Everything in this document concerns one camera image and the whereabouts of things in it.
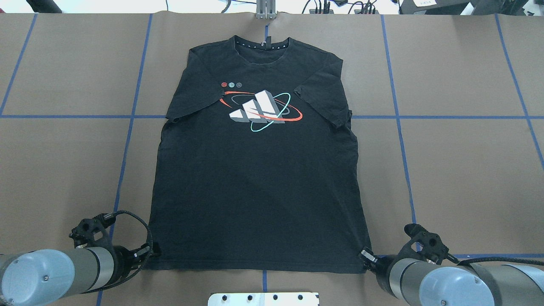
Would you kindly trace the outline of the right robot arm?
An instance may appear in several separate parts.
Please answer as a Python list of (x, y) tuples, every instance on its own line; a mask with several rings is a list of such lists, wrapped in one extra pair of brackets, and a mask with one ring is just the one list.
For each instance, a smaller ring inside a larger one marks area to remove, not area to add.
[(542, 306), (543, 263), (500, 256), (437, 260), (412, 249), (359, 257), (379, 287), (410, 306)]

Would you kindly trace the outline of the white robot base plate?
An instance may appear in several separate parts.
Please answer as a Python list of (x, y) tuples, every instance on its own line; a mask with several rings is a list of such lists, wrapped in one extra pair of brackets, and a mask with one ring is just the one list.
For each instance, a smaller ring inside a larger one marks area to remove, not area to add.
[(316, 292), (239, 292), (210, 295), (208, 306), (320, 306)]

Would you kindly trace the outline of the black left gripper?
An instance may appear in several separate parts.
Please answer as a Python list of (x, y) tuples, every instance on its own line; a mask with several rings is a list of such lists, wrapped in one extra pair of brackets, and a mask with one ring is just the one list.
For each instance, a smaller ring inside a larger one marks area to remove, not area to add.
[(144, 243), (139, 248), (128, 250), (124, 246), (113, 246), (115, 252), (114, 270), (111, 281), (126, 279), (131, 271), (136, 270), (148, 256), (150, 258), (161, 256), (162, 249), (159, 243)]

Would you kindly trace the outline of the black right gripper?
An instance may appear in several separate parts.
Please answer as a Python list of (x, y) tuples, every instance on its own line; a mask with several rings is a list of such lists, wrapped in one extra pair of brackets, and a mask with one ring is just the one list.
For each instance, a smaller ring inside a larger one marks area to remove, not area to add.
[(395, 255), (385, 255), (377, 257), (372, 250), (364, 247), (358, 254), (366, 266), (371, 266), (370, 270), (375, 274), (379, 287), (388, 294), (392, 294), (391, 285), (389, 283), (389, 275), (394, 265)]

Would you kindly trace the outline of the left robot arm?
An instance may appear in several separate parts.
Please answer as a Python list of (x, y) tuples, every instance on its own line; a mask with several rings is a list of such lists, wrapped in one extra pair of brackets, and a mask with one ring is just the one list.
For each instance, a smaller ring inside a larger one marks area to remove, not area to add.
[(91, 246), (1, 255), (2, 306), (46, 306), (61, 298), (119, 286), (136, 275), (158, 246)]

